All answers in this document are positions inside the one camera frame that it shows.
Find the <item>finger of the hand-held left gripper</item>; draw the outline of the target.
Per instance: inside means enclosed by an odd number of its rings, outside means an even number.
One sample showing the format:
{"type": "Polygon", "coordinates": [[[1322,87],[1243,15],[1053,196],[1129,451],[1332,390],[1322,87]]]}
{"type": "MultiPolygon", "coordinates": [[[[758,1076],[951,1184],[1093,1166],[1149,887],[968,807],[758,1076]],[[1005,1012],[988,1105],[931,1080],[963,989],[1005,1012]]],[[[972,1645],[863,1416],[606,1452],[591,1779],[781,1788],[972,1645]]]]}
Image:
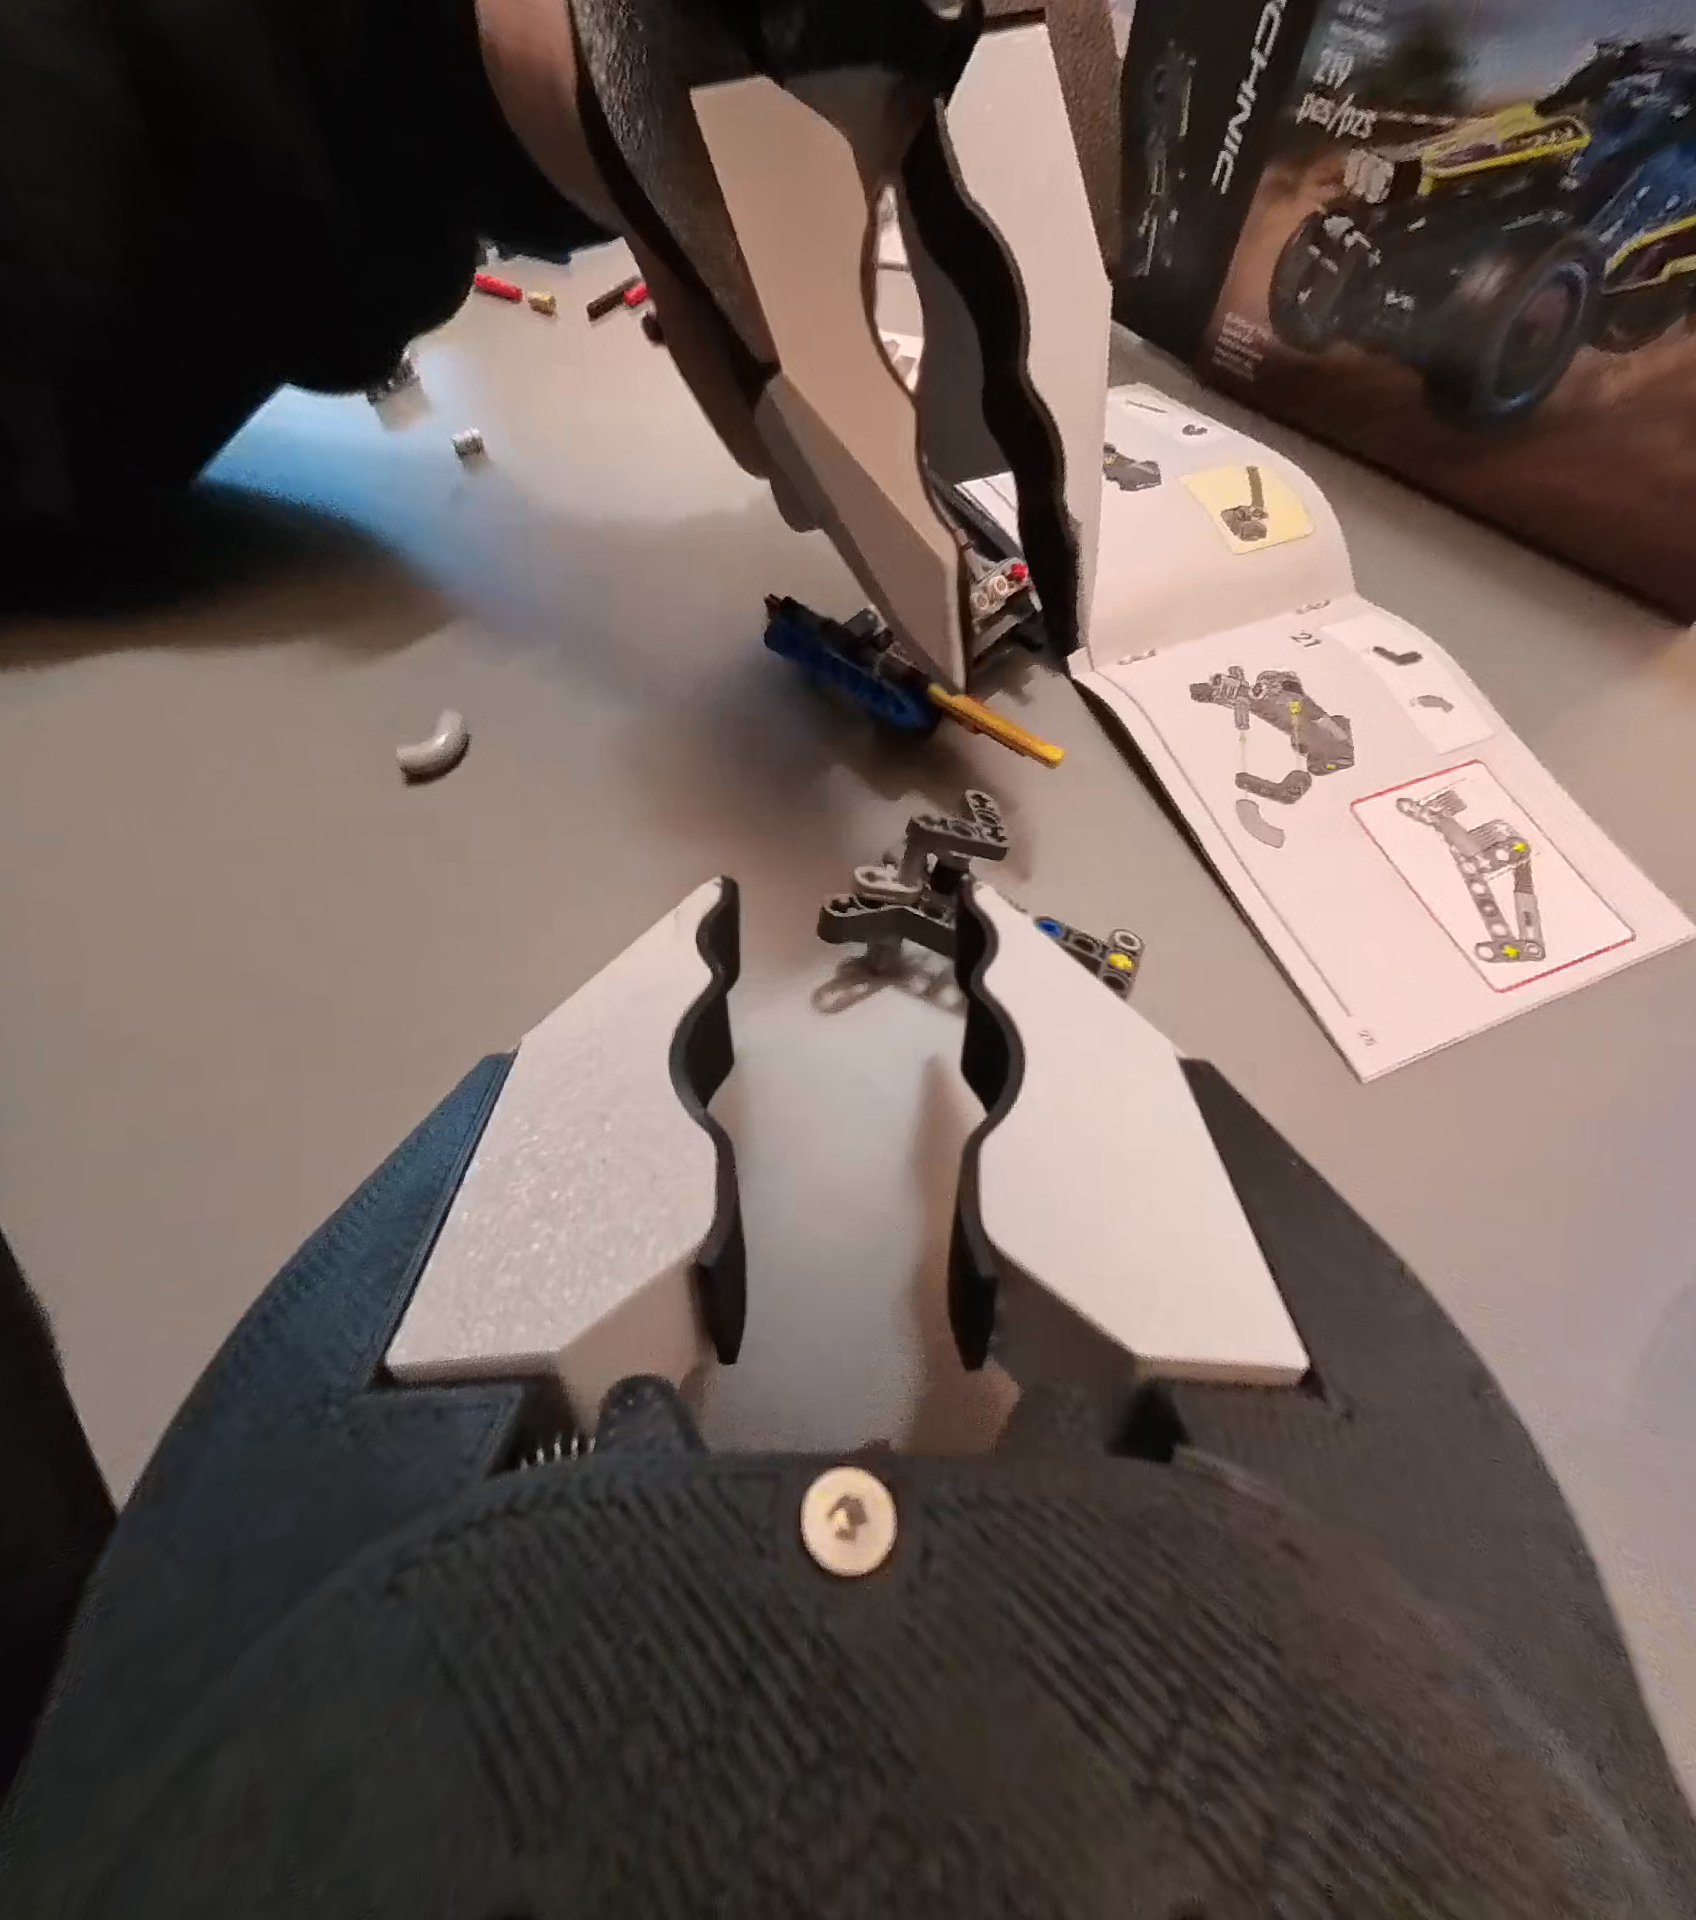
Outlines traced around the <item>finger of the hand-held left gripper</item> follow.
{"type": "Polygon", "coordinates": [[[1112,26],[979,20],[905,156],[917,446],[945,489],[1007,473],[1061,659],[1093,602],[1113,249],[1112,26]]]}
{"type": "Polygon", "coordinates": [[[690,107],[763,315],[763,446],[909,657],[962,684],[962,545],[875,324],[877,196],[926,100],[885,69],[838,66],[696,87],[690,107]]]}

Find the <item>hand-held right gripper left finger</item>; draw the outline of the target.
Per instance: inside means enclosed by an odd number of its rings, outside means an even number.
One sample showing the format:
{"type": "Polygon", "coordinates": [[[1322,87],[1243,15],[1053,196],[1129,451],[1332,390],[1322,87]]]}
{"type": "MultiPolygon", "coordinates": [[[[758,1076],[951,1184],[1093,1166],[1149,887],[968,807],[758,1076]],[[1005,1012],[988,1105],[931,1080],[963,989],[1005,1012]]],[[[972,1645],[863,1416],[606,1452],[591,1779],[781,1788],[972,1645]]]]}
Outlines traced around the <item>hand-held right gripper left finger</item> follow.
{"type": "Polygon", "coordinates": [[[530,1028],[479,1126],[403,1316],[394,1381],[551,1381],[604,1397],[740,1358],[740,889],[711,876],[530,1028]]]}

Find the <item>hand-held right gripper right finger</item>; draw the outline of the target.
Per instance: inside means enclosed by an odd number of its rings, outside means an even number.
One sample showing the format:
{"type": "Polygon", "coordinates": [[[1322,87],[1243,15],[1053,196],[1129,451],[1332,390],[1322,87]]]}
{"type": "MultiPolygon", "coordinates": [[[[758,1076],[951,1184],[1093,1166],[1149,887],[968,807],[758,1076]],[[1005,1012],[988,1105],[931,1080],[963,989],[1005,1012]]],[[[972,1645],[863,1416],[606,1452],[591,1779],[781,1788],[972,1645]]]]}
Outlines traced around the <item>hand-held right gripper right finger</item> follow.
{"type": "Polygon", "coordinates": [[[1015,1387],[1296,1389],[1307,1347],[1176,1047],[992,884],[955,898],[947,1322],[1015,1387]]]}

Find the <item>toy car chassis assembly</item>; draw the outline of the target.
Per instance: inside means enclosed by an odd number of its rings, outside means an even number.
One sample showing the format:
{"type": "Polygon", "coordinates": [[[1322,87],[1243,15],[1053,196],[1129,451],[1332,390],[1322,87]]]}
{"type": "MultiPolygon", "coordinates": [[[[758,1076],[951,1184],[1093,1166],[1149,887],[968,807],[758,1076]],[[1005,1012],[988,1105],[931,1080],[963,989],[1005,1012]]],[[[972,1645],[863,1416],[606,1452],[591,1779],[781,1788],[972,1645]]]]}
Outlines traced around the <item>toy car chassis assembly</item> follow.
{"type": "Polygon", "coordinates": [[[957,489],[936,482],[934,491],[955,517],[963,540],[970,646],[962,684],[908,657],[872,606],[835,621],[793,597],[771,592],[763,598],[763,646],[812,687],[891,734],[926,738],[939,724],[953,723],[979,740],[1053,771],[1063,764],[1066,750],[979,697],[989,670],[1017,654],[1037,657],[1048,646],[1044,610],[1021,540],[1007,526],[1014,506],[1007,476],[957,489]]]}

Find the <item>grey toy connector assembly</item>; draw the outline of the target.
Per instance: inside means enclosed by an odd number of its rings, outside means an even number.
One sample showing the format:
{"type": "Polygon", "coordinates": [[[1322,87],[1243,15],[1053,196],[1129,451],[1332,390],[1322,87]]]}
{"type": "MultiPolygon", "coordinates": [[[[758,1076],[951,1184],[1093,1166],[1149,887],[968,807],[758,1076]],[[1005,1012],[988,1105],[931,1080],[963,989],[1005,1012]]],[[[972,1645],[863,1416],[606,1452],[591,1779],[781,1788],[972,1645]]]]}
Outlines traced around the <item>grey toy connector assembly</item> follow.
{"type": "Polygon", "coordinates": [[[849,955],[812,993],[812,1010],[835,1016],[884,990],[944,1010],[960,1007],[962,887],[1007,853],[1003,815],[979,789],[970,789],[953,815],[914,812],[897,855],[859,864],[844,891],[821,901],[816,936],[849,955]]]}

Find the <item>person's left forearm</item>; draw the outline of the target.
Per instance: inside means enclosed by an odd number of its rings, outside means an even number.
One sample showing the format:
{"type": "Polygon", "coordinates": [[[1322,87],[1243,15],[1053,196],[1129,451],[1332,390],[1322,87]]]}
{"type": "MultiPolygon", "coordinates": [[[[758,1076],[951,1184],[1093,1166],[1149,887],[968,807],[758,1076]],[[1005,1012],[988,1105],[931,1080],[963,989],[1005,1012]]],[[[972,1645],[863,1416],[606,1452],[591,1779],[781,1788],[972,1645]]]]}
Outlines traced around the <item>person's left forearm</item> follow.
{"type": "Polygon", "coordinates": [[[0,5],[0,614],[282,388],[358,394],[478,246],[612,237],[536,165],[479,5],[0,5]]]}

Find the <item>toy set box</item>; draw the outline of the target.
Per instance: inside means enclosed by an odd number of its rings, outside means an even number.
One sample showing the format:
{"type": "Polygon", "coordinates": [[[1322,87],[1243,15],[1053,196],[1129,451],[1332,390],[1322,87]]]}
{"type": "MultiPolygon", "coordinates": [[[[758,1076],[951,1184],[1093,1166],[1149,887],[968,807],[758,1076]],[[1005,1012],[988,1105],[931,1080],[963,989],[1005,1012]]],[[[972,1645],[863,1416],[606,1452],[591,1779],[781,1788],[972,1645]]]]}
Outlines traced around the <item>toy set box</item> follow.
{"type": "Polygon", "coordinates": [[[1113,13],[1117,323],[1696,623],[1696,2],[1113,13]]]}

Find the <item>open instruction booklet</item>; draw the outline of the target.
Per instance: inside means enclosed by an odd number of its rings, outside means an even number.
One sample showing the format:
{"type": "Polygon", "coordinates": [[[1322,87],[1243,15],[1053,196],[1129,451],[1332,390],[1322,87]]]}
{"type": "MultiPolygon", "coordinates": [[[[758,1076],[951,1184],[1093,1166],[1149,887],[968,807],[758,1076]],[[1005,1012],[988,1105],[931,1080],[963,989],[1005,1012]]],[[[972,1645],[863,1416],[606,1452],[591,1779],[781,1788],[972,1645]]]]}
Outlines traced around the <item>open instruction booklet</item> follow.
{"type": "Polygon", "coordinates": [[[1284,453],[1103,405],[1072,683],[1363,1082],[1696,940],[1434,636],[1368,598],[1284,453]]]}

